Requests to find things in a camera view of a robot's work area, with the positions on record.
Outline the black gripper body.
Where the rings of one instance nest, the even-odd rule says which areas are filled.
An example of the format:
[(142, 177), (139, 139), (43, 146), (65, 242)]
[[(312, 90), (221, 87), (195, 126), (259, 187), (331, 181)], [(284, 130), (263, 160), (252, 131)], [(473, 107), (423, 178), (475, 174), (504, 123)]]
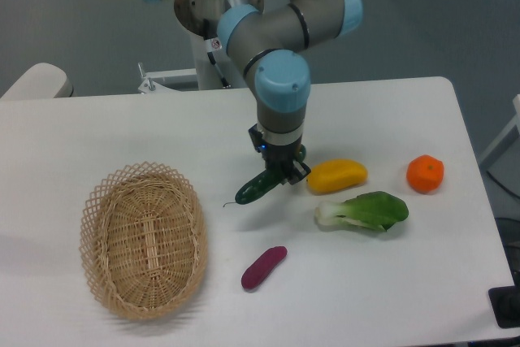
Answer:
[(249, 129), (249, 136), (254, 149), (259, 152), (265, 162), (290, 164), (296, 157), (297, 148), (301, 145), (302, 130), (298, 128), (288, 133), (270, 132), (260, 123)]

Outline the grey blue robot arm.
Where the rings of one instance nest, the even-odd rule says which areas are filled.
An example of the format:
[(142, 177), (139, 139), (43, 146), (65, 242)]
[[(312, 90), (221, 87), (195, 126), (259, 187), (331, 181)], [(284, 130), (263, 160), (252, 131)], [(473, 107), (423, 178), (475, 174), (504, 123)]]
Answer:
[(256, 99), (249, 135), (266, 169), (280, 182), (301, 181), (310, 171), (301, 138), (311, 84), (301, 52), (353, 31), (362, 22), (362, 0), (288, 0), (267, 13), (250, 0), (193, 0), (190, 10)]

